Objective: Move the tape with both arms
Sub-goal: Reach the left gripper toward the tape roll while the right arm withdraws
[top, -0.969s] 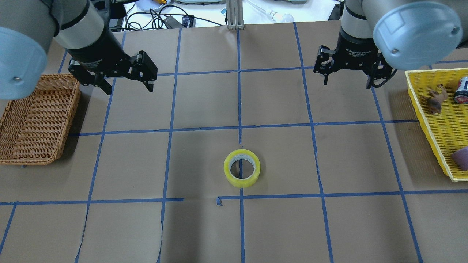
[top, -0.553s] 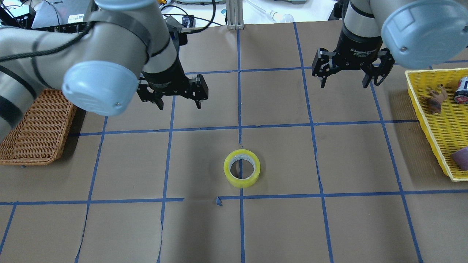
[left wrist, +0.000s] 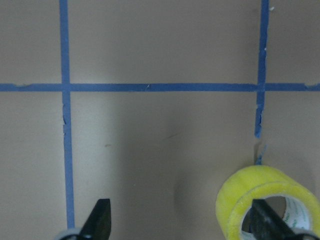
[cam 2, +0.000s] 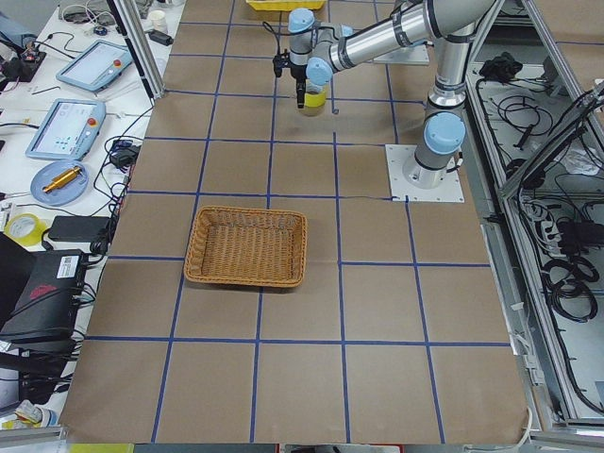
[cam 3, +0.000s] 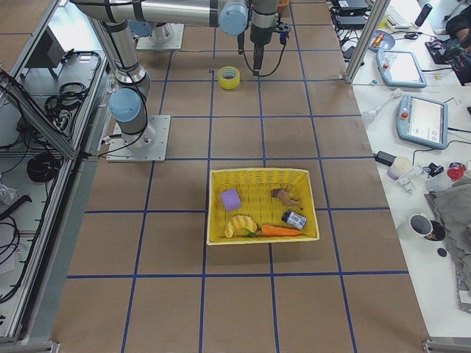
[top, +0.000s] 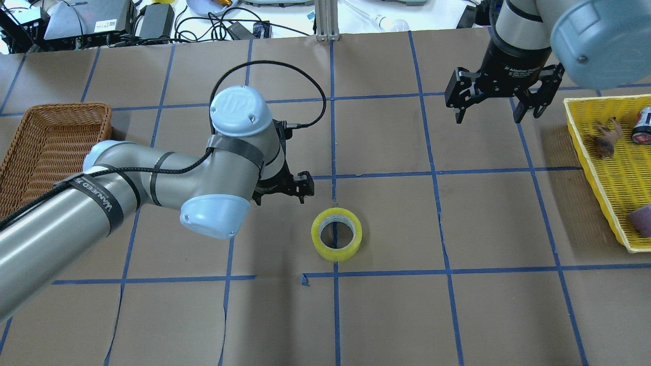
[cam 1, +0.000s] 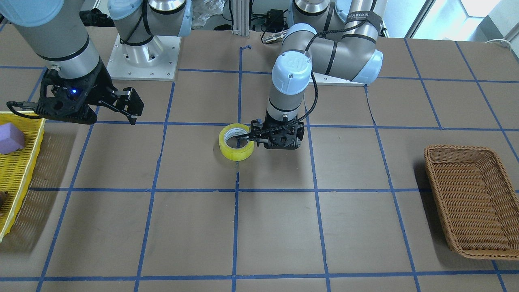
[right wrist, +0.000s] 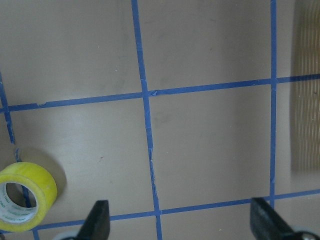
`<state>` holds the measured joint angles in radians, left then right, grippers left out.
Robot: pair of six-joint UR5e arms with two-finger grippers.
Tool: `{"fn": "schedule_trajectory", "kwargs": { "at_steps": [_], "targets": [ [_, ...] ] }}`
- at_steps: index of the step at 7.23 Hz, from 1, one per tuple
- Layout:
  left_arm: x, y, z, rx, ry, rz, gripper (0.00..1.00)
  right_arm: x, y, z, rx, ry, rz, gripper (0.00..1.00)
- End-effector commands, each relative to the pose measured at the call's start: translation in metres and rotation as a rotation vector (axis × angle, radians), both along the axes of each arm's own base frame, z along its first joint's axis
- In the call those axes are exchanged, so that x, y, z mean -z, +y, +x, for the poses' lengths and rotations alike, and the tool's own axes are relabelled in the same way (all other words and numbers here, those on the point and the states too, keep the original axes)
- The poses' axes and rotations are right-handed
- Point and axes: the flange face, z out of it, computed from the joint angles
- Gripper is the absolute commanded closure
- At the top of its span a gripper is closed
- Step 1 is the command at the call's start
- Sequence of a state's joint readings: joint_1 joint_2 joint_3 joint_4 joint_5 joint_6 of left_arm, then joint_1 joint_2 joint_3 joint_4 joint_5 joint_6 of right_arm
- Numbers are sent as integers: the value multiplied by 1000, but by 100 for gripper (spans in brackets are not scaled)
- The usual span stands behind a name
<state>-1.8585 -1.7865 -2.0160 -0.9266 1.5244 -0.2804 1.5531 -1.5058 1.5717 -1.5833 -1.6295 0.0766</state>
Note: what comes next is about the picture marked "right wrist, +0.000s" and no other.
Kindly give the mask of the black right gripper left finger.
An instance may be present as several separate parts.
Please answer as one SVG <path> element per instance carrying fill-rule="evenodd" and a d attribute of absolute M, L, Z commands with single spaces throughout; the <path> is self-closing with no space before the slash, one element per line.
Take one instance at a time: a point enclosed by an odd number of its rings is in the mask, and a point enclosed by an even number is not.
<path fill-rule="evenodd" d="M 110 235 L 110 210 L 108 200 L 98 200 L 76 235 L 77 240 L 107 240 Z"/>

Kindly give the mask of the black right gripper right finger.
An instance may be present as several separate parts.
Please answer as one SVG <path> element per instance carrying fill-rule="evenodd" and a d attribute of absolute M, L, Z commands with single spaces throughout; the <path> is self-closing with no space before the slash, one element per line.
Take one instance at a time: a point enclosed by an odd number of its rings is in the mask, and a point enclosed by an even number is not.
<path fill-rule="evenodd" d="M 256 240 L 295 240 L 295 231 L 262 197 L 250 203 L 250 230 Z"/>

